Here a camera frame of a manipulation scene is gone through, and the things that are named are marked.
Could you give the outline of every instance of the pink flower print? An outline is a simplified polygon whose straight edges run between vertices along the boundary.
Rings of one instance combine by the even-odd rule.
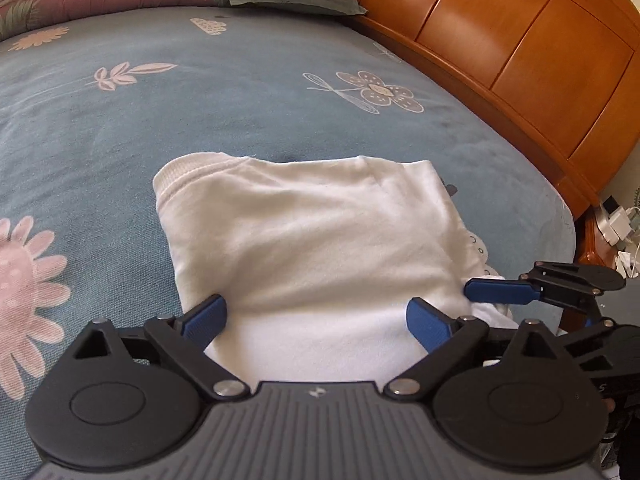
[[[25,48],[31,48],[32,46],[40,46],[43,43],[51,43],[53,40],[59,40],[63,34],[69,32],[68,27],[48,28],[46,30],[39,30],[14,43],[11,50],[24,50]]]
[[[34,377],[44,375],[42,354],[31,339],[59,343],[64,337],[60,325],[35,310],[58,306],[71,295],[68,286],[47,281],[65,269],[66,258],[39,258],[53,232],[41,231],[27,241],[32,227],[33,218],[25,216],[9,238],[10,222],[0,219],[0,387],[15,400],[24,397],[16,363]]]
[[[377,75],[360,70],[357,76],[345,72],[336,72],[340,79],[362,88],[360,95],[365,101],[375,106],[389,106],[392,102],[404,110],[421,113],[424,107],[414,99],[414,93],[408,88],[398,85],[385,85]]]

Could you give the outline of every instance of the leaf print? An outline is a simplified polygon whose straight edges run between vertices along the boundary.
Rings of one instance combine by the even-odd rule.
[[[129,69],[129,61],[125,61],[124,63],[120,63],[119,65],[114,66],[109,72],[109,77],[113,79],[117,75],[120,75],[126,72]]]
[[[321,77],[318,77],[317,75],[309,74],[308,72],[305,72],[303,73],[303,77],[311,81],[313,84],[316,84],[318,86],[324,86],[325,88],[330,88],[330,86],[324,81],[324,79],[322,79]]]
[[[99,68],[95,71],[94,79],[96,81],[100,81],[100,79],[106,79],[107,77],[107,69],[105,67]]]
[[[347,99],[348,102],[355,104],[361,110],[369,112],[370,114],[379,114],[380,113],[377,110],[376,107],[370,105],[369,103],[364,102],[362,99],[358,99],[357,97],[354,97],[354,96],[348,95],[348,94],[343,94],[341,92],[338,95],[340,97],[342,97],[343,99]]]
[[[113,92],[118,86],[133,85],[138,80],[132,74],[157,74],[160,72],[166,72],[175,68],[177,65],[172,63],[146,63],[142,65],[130,67],[128,61],[119,63],[114,66],[109,72],[105,67],[101,67],[94,73],[94,81],[87,83],[89,85],[96,84],[100,90],[107,92]]]
[[[177,65],[171,63],[147,63],[144,65],[138,65],[129,70],[130,74],[158,74],[160,72],[166,72]]]
[[[116,89],[116,83],[108,79],[101,79],[98,81],[98,88],[100,90],[114,91]]]
[[[37,3],[39,0],[19,0],[7,9],[0,17],[0,41],[38,27]]]
[[[119,74],[113,77],[113,81],[119,85],[133,85],[133,83],[137,83],[138,80],[132,75],[127,74]]]

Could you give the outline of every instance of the folded white shirt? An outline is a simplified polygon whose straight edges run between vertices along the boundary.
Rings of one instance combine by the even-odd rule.
[[[206,354],[252,388],[382,387],[426,355],[406,326],[414,296],[453,318],[516,326],[464,297],[486,256],[428,161],[193,153],[165,165],[154,190],[182,309],[226,299],[226,329]]]

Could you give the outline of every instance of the white cable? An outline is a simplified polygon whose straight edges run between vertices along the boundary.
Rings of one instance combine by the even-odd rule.
[[[638,249],[640,249],[640,242],[636,245],[636,254],[634,254],[634,266],[631,269],[631,277],[634,276],[634,272],[636,272],[636,264],[638,263]]]

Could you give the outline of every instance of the blue bedsheet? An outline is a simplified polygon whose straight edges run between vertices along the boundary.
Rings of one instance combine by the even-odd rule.
[[[572,259],[569,209],[517,150],[331,20],[183,7],[65,27],[22,50],[0,43],[3,480],[36,465],[26,398],[88,320],[131,326],[178,312],[151,187],[176,156],[428,159],[498,272]],[[516,316],[558,325],[555,308],[532,308]]]

